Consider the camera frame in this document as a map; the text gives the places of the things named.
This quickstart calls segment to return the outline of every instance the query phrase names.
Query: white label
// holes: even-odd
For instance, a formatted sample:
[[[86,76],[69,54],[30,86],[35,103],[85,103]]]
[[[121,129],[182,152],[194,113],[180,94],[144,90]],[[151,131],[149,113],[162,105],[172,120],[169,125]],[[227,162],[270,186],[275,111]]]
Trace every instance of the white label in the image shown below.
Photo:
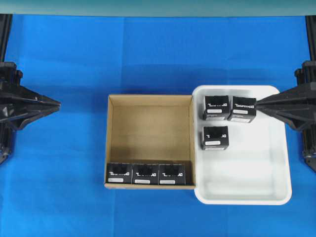
[[[150,184],[150,180],[135,179],[135,184]]]
[[[175,180],[160,180],[160,184],[176,184]]]
[[[108,178],[109,183],[123,183],[122,178]]]
[[[235,121],[235,122],[250,122],[250,119],[248,119],[248,118],[232,118],[231,121]]]
[[[207,117],[206,120],[224,120],[225,117]]]
[[[207,112],[210,114],[216,114],[216,113],[221,113],[222,110],[207,110]]]
[[[248,110],[233,110],[233,113],[247,115]]]
[[[205,142],[206,146],[213,146],[213,145],[220,145],[221,141],[211,141],[211,142]]]
[[[224,150],[224,147],[207,147],[205,150]]]

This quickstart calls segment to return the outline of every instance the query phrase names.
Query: open cardboard box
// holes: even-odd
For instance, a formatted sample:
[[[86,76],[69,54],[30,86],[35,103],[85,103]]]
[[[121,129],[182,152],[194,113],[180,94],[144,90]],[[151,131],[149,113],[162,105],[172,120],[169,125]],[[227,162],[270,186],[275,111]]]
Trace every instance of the open cardboard box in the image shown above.
[[[108,183],[110,162],[184,164],[186,185]],[[109,96],[104,184],[118,189],[195,188],[191,95]]]

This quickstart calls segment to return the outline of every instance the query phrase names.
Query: blue tablecloth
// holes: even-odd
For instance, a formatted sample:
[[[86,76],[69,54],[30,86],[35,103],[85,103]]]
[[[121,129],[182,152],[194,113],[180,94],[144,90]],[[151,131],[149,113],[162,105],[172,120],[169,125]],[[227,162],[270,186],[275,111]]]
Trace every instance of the blue tablecloth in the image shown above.
[[[316,174],[286,128],[292,199],[204,205],[193,191],[103,186],[107,96],[191,94],[202,84],[296,85],[304,17],[13,18],[7,61],[21,84],[62,102],[20,131],[0,166],[0,236],[316,236]]]

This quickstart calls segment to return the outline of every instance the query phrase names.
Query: teal wall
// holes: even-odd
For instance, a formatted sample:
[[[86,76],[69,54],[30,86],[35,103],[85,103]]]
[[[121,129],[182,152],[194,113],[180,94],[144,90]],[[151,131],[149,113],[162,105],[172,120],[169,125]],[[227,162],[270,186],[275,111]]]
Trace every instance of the teal wall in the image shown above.
[[[316,0],[0,0],[0,13],[78,16],[316,15]]]

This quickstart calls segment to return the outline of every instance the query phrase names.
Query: label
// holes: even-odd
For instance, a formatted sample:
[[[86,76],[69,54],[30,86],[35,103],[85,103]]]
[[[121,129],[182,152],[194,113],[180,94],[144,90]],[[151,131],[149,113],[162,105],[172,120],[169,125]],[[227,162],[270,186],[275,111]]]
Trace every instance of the label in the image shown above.
[[[232,118],[231,121],[235,121],[235,122],[250,122],[250,119],[248,119],[248,118]]]
[[[207,112],[210,114],[220,114],[222,110],[207,110]]]
[[[247,115],[248,110],[233,110],[233,113]]]
[[[109,183],[123,183],[122,178],[108,178]]]
[[[205,150],[224,150],[225,149],[225,147],[207,147],[207,148],[205,148]]]
[[[150,184],[150,180],[135,179],[135,184]]]
[[[209,142],[205,142],[206,146],[213,146],[213,145],[220,145],[221,141],[209,141]]]
[[[160,184],[176,184],[175,180],[160,180]]]
[[[241,108],[249,108],[249,109],[254,109],[255,106],[254,105],[239,105],[239,104],[235,104],[236,107],[241,107]]]
[[[206,120],[224,120],[225,117],[206,117]]]

